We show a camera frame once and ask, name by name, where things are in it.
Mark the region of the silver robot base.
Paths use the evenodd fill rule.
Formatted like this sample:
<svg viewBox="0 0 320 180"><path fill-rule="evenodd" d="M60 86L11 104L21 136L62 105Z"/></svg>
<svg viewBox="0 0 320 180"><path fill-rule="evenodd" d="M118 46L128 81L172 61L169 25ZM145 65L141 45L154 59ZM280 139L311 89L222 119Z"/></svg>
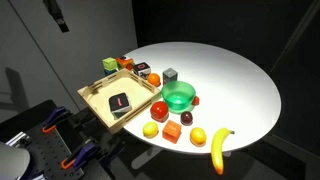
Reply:
<svg viewBox="0 0 320 180"><path fill-rule="evenodd" d="M22 180L30 160L27 150L0 142L0 180Z"/></svg>

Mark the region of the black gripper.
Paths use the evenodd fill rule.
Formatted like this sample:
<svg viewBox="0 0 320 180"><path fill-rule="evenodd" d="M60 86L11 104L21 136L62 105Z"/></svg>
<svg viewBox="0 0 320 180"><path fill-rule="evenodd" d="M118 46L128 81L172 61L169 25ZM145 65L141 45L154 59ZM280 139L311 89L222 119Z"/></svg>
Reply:
<svg viewBox="0 0 320 180"><path fill-rule="evenodd" d="M43 4L45 5L48 13L55 20L57 25L59 26L62 33L66 33L69 31L69 28L64 20L64 16L60 6L57 3L57 0L43 0Z"/></svg>

